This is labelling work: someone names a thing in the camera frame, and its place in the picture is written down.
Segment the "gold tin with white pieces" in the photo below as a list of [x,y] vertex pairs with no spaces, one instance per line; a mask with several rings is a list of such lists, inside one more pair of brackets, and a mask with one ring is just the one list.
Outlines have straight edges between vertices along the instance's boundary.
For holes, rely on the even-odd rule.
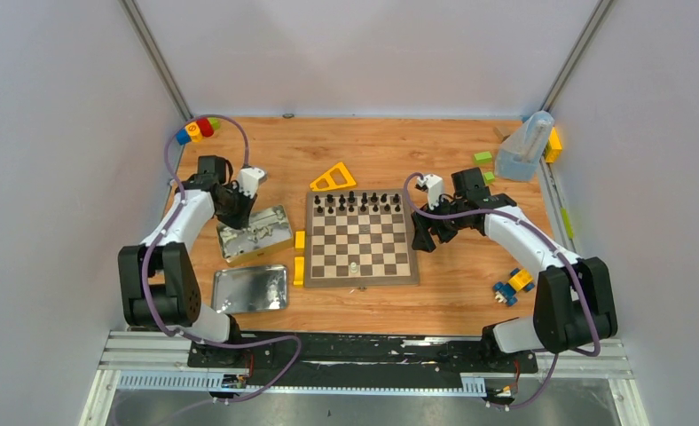
[[293,229],[283,205],[252,213],[248,226],[242,229],[218,224],[216,234],[222,257],[232,267],[288,249],[294,243]]

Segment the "small yellow rectangular block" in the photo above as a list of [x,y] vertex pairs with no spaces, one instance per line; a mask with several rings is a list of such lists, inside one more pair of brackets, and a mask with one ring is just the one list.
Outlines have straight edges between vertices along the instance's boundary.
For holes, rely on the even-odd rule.
[[295,232],[295,250],[302,253],[306,247],[306,232],[299,230]]

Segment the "wooden chess board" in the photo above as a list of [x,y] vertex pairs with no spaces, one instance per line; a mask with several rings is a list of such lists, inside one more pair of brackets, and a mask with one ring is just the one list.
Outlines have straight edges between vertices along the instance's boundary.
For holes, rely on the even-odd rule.
[[[393,215],[314,217],[306,196],[306,288],[416,286],[420,283],[413,225],[399,189],[371,189],[401,194],[404,212]],[[360,272],[351,276],[349,265]]]

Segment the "yellow arch block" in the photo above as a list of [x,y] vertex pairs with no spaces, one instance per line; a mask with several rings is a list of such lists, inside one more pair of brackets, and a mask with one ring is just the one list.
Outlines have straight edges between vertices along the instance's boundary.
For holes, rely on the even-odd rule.
[[296,256],[294,259],[293,285],[303,287],[305,282],[305,257]]

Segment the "yellow triangle frame block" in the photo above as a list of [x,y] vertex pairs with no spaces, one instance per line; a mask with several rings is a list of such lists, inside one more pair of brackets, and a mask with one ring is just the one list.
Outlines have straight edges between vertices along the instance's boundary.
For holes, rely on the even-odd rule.
[[334,166],[313,180],[309,184],[309,189],[314,192],[328,192],[351,189],[356,186],[357,181],[344,162],[337,162]]

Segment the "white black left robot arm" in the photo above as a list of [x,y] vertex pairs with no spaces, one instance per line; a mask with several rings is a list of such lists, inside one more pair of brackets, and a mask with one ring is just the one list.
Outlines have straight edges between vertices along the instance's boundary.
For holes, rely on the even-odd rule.
[[202,301],[190,251],[212,218],[235,230],[246,228],[257,190],[266,179],[266,171],[254,166],[235,172],[224,157],[199,158],[196,172],[177,189],[159,225],[140,243],[118,253],[128,325],[212,343],[211,355],[225,367],[243,360],[246,345],[234,335],[236,321]]

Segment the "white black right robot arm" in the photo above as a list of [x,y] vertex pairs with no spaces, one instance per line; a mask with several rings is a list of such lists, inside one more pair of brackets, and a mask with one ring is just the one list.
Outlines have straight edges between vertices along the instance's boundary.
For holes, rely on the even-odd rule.
[[491,193],[478,168],[452,174],[451,196],[435,174],[414,172],[405,181],[427,196],[422,207],[411,207],[414,249],[431,252],[461,230],[476,230],[505,249],[537,286],[531,317],[483,329],[479,349],[486,367],[502,370],[526,351],[599,356],[601,340],[618,329],[609,268],[601,259],[556,243],[511,197]]

